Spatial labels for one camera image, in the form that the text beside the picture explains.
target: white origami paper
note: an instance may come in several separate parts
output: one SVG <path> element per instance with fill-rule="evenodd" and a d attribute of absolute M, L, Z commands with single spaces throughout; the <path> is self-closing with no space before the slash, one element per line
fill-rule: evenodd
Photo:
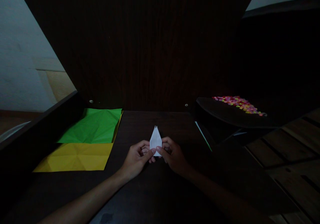
<path fill-rule="evenodd" d="M 152 148 L 156 148 L 157 146 L 162 147 L 162 140 L 161 140 L 160 133 L 158 131 L 158 127 L 155 126 L 150 139 L 150 150 Z M 161 155 L 158 152 L 156 152 L 153 156 L 161 156 Z"/>

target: hand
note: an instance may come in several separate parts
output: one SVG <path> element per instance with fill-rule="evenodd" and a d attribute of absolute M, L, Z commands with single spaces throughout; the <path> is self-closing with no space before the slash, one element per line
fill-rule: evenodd
<path fill-rule="evenodd" d="M 162 155 L 170 168 L 182 177 L 186 177 L 193 168 L 187 163 L 180 146 L 170 137 L 162 138 L 162 148 L 157 146 L 157 151 Z"/>
<path fill-rule="evenodd" d="M 143 169 L 144 164 L 151 158 L 154 159 L 156 149 L 150 150 L 149 141 L 140 141 L 139 143 L 130 147 L 128 155 L 120 168 L 121 172 L 127 180 L 131 180 L 136 177 Z"/>

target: green paper strip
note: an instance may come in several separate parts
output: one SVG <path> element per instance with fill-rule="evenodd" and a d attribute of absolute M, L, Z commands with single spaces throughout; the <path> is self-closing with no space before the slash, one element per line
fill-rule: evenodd
<path fill-rule="evenodd" d="M 199 127 L 198 123 L 197 123 L 197 122 L 195 122 L 195 123 L 196 123 L 196 125 L 197 125 L 197 127 L 198 127 L 199 131 L 201 132 L 201 135 L 203 136 L 204 140 L 206 141 L 206 143 L 207 143 L 207 145 L 208 145 L 209 149 L 211 150 L 211 147 L 210 147 L 209 143 L 207 142 L 207 139 L 204 137 L 204 134 L 202 133 L 202 131 L 201 131 L 201 129 L 200 129 L 200 127 Z"/>

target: yellow origami paper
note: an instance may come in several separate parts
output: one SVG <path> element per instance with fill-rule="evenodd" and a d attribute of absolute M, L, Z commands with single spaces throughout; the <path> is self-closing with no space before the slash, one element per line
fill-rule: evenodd
<path fill-rule="evenodd" d="M 112 143 L 64 143 L 45 157 L 33 172 L 104 170 L 118 132 L 121 117 L 114 130 Z"/>

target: green origami paper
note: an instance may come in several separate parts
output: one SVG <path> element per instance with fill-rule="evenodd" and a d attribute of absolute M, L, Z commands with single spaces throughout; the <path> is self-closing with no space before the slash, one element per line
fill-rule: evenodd
<path fill-rule="evenodd" d="M 85 116 L 70 127 L 58 143 L 111 143 L 121 109 L 85 109 Z"/>

